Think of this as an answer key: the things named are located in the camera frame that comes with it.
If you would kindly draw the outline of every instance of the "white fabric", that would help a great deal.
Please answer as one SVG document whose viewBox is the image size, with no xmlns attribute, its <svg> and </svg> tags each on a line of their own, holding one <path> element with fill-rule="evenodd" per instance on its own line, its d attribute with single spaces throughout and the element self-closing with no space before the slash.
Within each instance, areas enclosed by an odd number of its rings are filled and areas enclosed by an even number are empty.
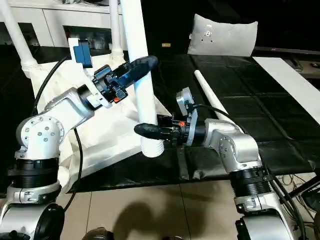
<svg viewBox="0 0 320 240">
<path fill-rule="evenodd" d="M 220 23 L 194 15 L 188 54 L 249 57 L 255 47 L 258 22 Z"/>
</svg>

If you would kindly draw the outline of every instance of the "black mat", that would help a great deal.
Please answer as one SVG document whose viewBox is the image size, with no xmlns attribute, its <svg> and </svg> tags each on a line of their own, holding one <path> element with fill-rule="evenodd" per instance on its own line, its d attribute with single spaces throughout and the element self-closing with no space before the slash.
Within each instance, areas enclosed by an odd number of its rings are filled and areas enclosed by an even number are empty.
<svg viewBox="0 0 320 240">
<path fill-rule="evenodd" d="M 9 46 L 0 46 L 0 50 L 1 121 L 6 140 L 0 172 L 3 192 L 9 182 L 4 177 L 5 166 L 14 161 L 14 151 L 19 147 L 15 129 L 30 114 L 34 97 L 30 80 L 20 70 L 15 50 Z M 52 47 L 32 49 L 39 63 L 58 61 L 68 51 L 68 48 Z M 320 168 L 319 125 L 253 59 L 186 54 L 164 54 L 158 58 L 158 68 L 152 72 L 154 93 L 170 112 L 180 112 L 175 95 L 185 87 L 191 89 L 197 103 L 207 104 L 193 76 L 199 68 L 226 110 L 256 139 L 262 159 L 276 174 L 312 172 Z M 200 120 L 215 117 L 207 110 L 199 112 Z M 146 158 L 138 153 L 84 177 L 80 191 L 227 178 L 212 150 L 201 146 L 175 149 L 169 144 L 165 148 L 160 157 Z"/>
</svg>

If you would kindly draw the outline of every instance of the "floor tile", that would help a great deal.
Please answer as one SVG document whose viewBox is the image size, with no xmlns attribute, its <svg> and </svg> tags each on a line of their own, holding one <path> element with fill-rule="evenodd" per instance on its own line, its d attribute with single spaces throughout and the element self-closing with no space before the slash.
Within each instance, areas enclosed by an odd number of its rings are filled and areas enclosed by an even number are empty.
<svg viewBox="0 0 320 240">
<path fill-rule="evenodd" d="M 63 194 L 57 198 L 57 204 L 65 207 L 71 194 Z M 63 231 L 60 240 L 81 240 L 86 234 L 91 192 L 79 192 L 75 195 L 66 211 Z"/>
<path fill-rule="evenodd" d="M 181 190 L 192 240 L 237 239 L 240 215 L 230 181 L 186 183 Z"/>
<path fill-rule="evenodd" d="M 190 239 L 179 185 L 93 192 L 87 229 L 98 227 L 117 240 Z"/>
</svg>

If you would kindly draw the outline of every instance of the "white tube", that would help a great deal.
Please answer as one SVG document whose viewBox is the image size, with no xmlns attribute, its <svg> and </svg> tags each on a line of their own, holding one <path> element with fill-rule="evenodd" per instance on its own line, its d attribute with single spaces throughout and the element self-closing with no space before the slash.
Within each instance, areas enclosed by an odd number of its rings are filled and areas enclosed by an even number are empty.
<svg viewBox="0 0 320 240">
<path fill-rule="evenodd" d="M 148 55 L 146 33 L 140 0 L 121 0 L 124 31 L 130 61 Z M 134 84 L 140 123 L 158 124 L 151 73 Z M 161 140 L 141 138 L 142 153 L 154 158 L 164 151 Z"/>
<path fill-rule="evenodd" d="M 209 100 L 211 106 L 214 108 L 220 109 L 220 110 L 224 111 L 225 113 L 228 113 L 226 111 L 225 107 L 220 102 L 219 98 L 216 96 L 214 91 L 211 89 L 210 85 L 207 83 L 204 76 L 201 74 L 201 72 L 199 70 L 195 70 L 194 75 L 195 75 L 196 79 L 198 80 L 204 94 L 206 95 L 206 98 Z M 215 112 L 215 113 L 220 120 L 229 121 L 234 124 L 234 122 L 231 119 L 229 119 L 228 117 L 226 117 L 218 112 Z"/>
<path fill-rule="evenodd" d="M 23 71 L 29 71 L 38 66 L 37 61 L 32 56 L 27 42 L 16 22 L 7 0 L 0 0 L 0 11 L 4 18 L 4 24 L 13 41 L 14 47 L 19 54 Z"/>
<path fill-rule="evenodd" d="M 124 52 L 121 48 L 120 26 L 118 13 L 118 0 L 109 0 L 110 6 L 110 22 L 111 22 L 111 38 L 112 38 L 112 59 L 123 61 Z"/>
</svg>

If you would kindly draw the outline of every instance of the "white pvc pipe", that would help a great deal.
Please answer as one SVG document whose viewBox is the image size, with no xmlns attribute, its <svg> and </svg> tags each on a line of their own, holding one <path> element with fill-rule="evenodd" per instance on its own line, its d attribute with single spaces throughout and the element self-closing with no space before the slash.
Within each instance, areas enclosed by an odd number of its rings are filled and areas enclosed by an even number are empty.
<svg viewBox="0 0 320 240">
<path fill-rule="evenodd" d="M 27 42 L 16 22 L 7 0 L 0 0 L 0 11 L 4 18 L 4 24 L 8 30 L 14 47 L 19 54 L 23 71 L 29 71 L 38 66 L 37 61 L 32 56 Z"/>
<path fill-rule="evenodd" d="M 112 38 L 112 50 L 111 50 L 112 59 L 123 60 L 124 52 L 121 48 L 118 0 L 109 0 L 109 6 L 110 6 L 110 22 L 111 22 L 111 38 Z"/>
<path fill-rule="evenodd" d="M 222 111 L 224 111 L 225 113 L 228 113 L 225 109 L 225 107 L 222 105 L 222 103 L 220 102 L 219 98 L 217 97 L 217 95 L 214 93 L 214 91 L 211 89 L 210 85 L 207 83 L 206 79 L 204 78 L 204 76 L 201 74 L 201 72 L 199 70 L 195 70 L 194 71 L 194 75 L 196 77 L 196 79 L 198 80 L 206 98 L 209 100 L 210 104 L 212 107 L 220 109 Z M 221 113 L 215 112 L 216 116 L 220 119 L 220 120 L 225 120 L 225 121 L 229 121 L 231 123 L 234 124 L 234 122 L 229 119 L 228 117 L 222 115 Z"/>
<path fill-rule="evenodd" d="M 140 0 L 121 0 L 124 31 L 130 61 L 148 56 L 146 33 Z M 134 84 L 140 123 L 158 124 L 151 73 Z M 142 153 L 154 158 L 164 151 L 161 140 L 141 138 Z"/>
</svg>

